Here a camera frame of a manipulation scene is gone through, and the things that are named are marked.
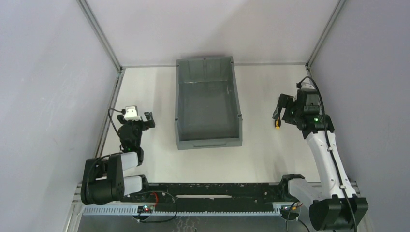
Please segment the yellow black screwdriver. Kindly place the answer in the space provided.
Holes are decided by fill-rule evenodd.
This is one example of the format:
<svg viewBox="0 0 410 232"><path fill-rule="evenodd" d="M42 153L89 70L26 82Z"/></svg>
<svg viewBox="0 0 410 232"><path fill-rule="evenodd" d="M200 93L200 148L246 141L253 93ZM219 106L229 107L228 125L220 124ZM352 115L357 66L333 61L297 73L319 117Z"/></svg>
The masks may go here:
<svg viewBox="0 0 410 232"><path fill-rule="evenodd" d="M280 129L280 127L281 127L281 119L280 117L278 117L275 119L275 128Z"/></svg>

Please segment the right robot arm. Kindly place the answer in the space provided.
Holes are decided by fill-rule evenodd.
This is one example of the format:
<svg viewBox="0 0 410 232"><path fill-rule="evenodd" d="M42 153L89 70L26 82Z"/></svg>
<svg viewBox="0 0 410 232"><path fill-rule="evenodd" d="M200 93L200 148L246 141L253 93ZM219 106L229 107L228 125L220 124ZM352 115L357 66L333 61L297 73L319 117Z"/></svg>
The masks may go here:
<svg viewBox="0 0 410 232"><path fill-rule="evenodd" d="M301 174L283 175L284 194L308 208L312 227L317 231L358 230L368 211L366 198L358 196L341 162L334 126L314 89L298 89L296 96L280 94L272 116L281 123L295 125L309 146L318 169L321 190L312 187Z"/></svg>

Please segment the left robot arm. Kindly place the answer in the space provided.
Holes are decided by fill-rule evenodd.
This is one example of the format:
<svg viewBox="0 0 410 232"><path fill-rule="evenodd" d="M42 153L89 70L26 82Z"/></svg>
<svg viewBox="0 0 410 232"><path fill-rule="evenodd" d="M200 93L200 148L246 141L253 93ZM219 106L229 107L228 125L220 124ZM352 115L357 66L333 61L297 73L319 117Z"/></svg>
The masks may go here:
<svg viewBox="0 0 410 232"><path fill-rule="evenodd" d="M144 176L138 175L126 184L123 172L138 167L144 161L141 147L144 131L154 128L152 112L145 112L146 121L122 110L117 119L121 124L116 129L120 141L120 151L114 154L86 160L80 191L81 201L85 205L104 205L120 201L129 193L139 192L143 188Z"/></svg>

